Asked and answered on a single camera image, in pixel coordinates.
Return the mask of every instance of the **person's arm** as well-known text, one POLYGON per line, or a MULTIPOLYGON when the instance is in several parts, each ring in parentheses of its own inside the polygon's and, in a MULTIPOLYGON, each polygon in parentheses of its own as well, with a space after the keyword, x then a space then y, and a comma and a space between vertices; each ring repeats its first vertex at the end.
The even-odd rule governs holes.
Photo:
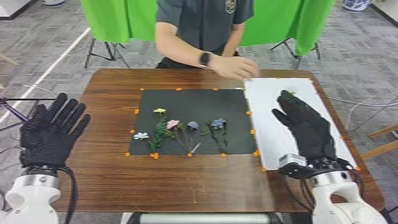
POLYGON ((178 28, 165 22, 156 23, 156 48, 158 52, 176 62, 203 67, 199 64, 203 50, 199 50, 176 36, 178 28))
MULTIPOLYGON (((156 48, 160 53, 179 63, 203 67, 201 55, 204 53, 176 36, 178 28, 165 22, 156 23, 156 48)), ((217 74, 238 80, 259 75, 256 63, 243 57, 222 57, 211 54, 208 68, 217 74)))
MULTIPOLYGON (((158 0, 156 12, 156 48, 167 58, 195 67, 201 65, 203 50, 178 37, 178 24, 183 10, 183 1, 158 0)), ((208 68, 215 73, 238 80, 259 75, 256 63, 242 57, 222 57, 211 54, 208 68)))
POLYGON ((227 44, 224 47, 224 52, 222 52, 222 56, 224 57, 233 57, 238 46, 240 46, 240 41, 242 41, 242 36, 245 33, 245 23, 242 24, 234 24, 233 25, 233 31, 231 31, 231 36, 227 39, 227 44))

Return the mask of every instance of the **white sheet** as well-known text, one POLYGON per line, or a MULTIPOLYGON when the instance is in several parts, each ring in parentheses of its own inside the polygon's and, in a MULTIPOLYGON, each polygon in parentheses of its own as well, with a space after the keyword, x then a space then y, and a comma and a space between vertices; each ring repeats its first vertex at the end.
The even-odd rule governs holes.
POLYGON ((256 129, 256 141, 261 152, 263 167, 268 170, 279 168, 279 158, 288 154, 298 154, 295 139, 288 127, 281 124, 272 114, 279 107, 277 97, 281 91, 295 92, 295 96, 306 101, 323 118, 330 122, 330 134, 336 141, 338 157, 345 159, 354 167, 357 166, 350 150, 341 139, 332 117, 316 93, 313 81, 306 78, 259 78, 245 81, 245 97, 252 111, 252 123, 256 129))

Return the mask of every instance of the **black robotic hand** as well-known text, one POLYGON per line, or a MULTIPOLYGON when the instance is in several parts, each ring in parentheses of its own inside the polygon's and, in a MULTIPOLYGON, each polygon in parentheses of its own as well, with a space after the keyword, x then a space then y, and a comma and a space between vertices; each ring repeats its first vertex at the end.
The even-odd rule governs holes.
POLYGON ((91 121, 91 116, 85 114, 78 122, 85 105, 75 99, 67 103, 66 101, 67 95, 62 93, 50 109, 44 105, 37 106, 32 119, 21 126, 23 167, 66 166, 73 145, 91 121))
POLYGON ((329 121, 286 90, 277 102, 284 113, 277 109, 272 110, 272 113, 290 128, 300 156, 306 157, 309 164, 325 163, 325 160, 334 161, 338 158, 329 121))

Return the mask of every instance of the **white flower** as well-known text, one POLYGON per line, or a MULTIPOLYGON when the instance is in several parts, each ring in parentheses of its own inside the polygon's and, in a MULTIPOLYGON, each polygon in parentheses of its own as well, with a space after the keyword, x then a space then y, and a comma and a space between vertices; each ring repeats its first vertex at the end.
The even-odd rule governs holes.
POLYGON ((163 108, 158 108, 153 112, 163 114, 167 110, 163 108))
POLYGON ((135 134, 135 136, 133 136, 133 139, 135 139, 135 140, 144 140, 144 139, 147 139, 147 138, 149 138, 147 133, 140 133, 140 132, 139 132, 139 133, 135 134))

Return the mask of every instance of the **black mat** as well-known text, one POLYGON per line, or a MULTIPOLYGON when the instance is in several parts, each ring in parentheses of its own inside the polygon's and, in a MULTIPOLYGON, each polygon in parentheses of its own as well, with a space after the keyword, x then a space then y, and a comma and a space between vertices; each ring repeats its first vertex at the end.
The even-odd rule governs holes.
MULTIPOLYGON (((206 122, 224 118, 227 121, 227 154, 250 154, 256 151, 254 135, 250 134, 249 107, 242 90, 149 90, 142 92, 135 133, 155 134, 160 115, 156 108, 167 109, 167 120, 179 120, 185 124, 195 121, 201 125, 197 131, 188 131, 194 145, 201 143, 195 154, 218 154, 217 143, 211 135, 201 135, 208 130, 206 122)), ((147 141, 131 138, 131 155, 151 153, 147 141)), ((178 141, 165 138, 162 141, 160 155, 183 155, 187 150, 178 141)))

